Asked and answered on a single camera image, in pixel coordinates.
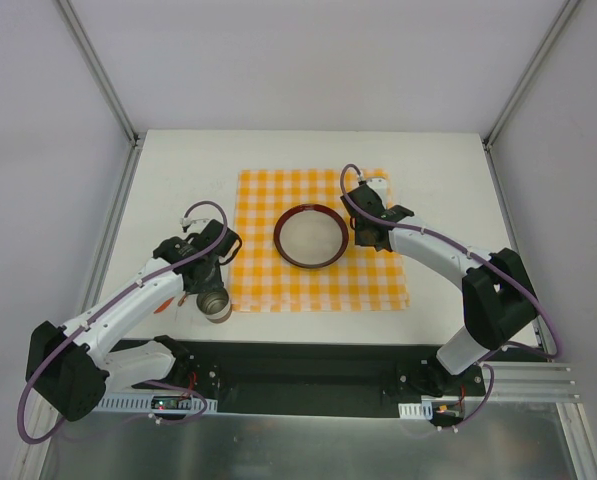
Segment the yellow white checkered cloth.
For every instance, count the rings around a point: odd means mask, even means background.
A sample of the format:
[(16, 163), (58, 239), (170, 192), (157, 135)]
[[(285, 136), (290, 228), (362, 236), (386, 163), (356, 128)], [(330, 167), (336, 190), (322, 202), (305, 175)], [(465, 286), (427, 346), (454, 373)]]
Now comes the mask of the yellow white checkered cloth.
[(340, 200), (356, 184), (333, 169), (243, 170), (232, 228), (243, 246), (229, 266), (229, 290), (239, 312), (349, 312), (403, 310), (410, 304), (401, 257), (349, 245), (333, 265), (301, 269), (277, 252), (273, 231), (290, 208), (320, 204), (343, 219)]

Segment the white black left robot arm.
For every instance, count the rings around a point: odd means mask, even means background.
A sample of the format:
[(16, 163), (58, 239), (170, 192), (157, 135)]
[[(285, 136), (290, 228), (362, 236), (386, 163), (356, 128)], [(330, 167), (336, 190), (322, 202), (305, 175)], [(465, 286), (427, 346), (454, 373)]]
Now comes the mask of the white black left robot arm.
[(169, 389), (191, 386), (190, 353), (171, 337), (161, 334), (122, 351), (115, 347), (175, 299), (225, 291), (221, 269), (235, 258), (242, 240), (215, 219), (194, 225), (186, 238), (162, 241), (106, 301), (61, 326), (44, 322), (33, 331), (26, 377), (67, 421), (84, 418), (108, 392), (152, 380)]

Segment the metal cup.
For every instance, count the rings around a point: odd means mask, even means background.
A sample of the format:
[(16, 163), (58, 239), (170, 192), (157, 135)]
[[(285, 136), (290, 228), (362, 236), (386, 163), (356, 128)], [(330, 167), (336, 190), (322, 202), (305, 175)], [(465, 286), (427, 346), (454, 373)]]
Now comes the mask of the metal cup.
[(214, 324), (226, 322), (232, 313), (231, 299), (226, 289), (199, 294), (196, 306), (200, 313)]

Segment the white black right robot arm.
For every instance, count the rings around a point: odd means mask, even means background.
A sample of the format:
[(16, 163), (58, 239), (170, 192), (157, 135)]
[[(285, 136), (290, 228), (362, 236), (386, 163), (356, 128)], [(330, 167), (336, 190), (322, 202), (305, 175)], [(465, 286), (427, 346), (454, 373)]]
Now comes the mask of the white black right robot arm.
[(386, 209), (367, 182), (343, 194), (341, 200), (352, 218), (358, 245), (413, 259), (461, 291), (464, 326), (439, 348), (435, 364), (428, 369), (435, 392), (454, 392), (468, 367), (502, 347), (538, 316), (533, 287), (516, 252), (464, 246), (400, 205)]

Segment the red rimmed cream plate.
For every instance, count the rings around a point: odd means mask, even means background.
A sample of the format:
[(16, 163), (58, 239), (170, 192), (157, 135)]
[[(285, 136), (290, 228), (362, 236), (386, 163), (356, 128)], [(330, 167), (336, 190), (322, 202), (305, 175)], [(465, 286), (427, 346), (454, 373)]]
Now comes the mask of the red rimmed cream plate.
[(342, 217), (321, 204), (301, 204), (285, 211), (273, 230), (273, 243), (290, 265), (321, 269), (336, 263), (349, 244)]

